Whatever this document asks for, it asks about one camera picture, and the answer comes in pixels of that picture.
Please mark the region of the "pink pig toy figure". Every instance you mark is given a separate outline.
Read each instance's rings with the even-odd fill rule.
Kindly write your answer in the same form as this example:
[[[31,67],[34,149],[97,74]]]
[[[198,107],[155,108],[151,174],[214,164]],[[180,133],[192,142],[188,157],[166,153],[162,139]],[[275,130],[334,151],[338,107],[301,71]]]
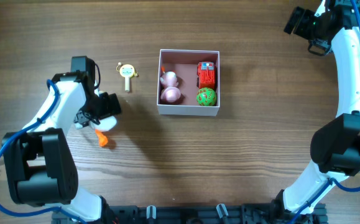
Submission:
[[[181,91],[178,88],[179,82],[177,74],[173,71],[166,72],[162,67],[162,75],[159,78],[163,90],[160,93],[160,99],[164,103],[176,103],[181,97]]]

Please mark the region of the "green numbered ball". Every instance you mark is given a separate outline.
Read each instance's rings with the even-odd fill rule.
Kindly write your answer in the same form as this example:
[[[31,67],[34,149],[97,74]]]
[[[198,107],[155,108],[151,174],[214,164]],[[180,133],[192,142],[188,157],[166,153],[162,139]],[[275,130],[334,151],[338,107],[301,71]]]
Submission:
[[[200,88],[196,94],[196,101],[200,106],[214,106],[217,102],[217,94],[212,88]]]

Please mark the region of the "white yellow duck plush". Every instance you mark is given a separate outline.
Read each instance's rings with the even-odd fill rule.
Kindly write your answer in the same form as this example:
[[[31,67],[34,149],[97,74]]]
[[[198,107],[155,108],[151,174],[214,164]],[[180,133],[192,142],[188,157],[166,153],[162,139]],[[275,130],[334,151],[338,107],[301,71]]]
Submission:
[[[99,89],[95,90],[95,94],[97,96],[103,92],[105,91],[101,91]],[[113,129],[116,124],[117,119],[115,118],[115,115],[103,119],[101,124],[93,124],[92,122],[89,122],[90,127],[94,129],[95,134],[97,135],[99,147],[105,147],[108,145],[108,137],[104,133]]]

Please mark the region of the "red toy fire truck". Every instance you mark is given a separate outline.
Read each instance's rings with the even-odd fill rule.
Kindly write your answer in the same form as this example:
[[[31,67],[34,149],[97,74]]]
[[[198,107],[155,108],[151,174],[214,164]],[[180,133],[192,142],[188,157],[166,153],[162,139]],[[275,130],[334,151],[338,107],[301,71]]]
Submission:
[[[216,88],[216,70],[213,62],[200,62],[197,68],[197,87]]]

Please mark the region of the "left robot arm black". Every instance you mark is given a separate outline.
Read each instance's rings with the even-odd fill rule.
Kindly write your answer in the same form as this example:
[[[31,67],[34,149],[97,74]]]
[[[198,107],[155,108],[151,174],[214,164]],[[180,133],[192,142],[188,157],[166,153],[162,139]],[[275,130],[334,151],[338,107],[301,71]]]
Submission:
[[[66,136],[72,125],[101,133],[113,129],[121,107],[115,94],[100,92],[99,67],[72,57],[71,69],[48,80],[49,94],[22,130],[2,139],[7,184],[16,204],[54,211],[78,223],[118,223],[106,200],[79,186]]]

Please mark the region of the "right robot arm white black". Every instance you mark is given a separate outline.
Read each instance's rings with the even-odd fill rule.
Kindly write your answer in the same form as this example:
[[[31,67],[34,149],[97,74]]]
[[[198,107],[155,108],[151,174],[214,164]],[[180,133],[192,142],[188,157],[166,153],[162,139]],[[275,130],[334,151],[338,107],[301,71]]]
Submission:
[[[309,164],[270,209],[274,222],[304,223],[332,188],[360,172],[360,2],[296,7],[284,31],[306,39],[312,54],[334,54],[338,72],[336,117],[313,135]]]

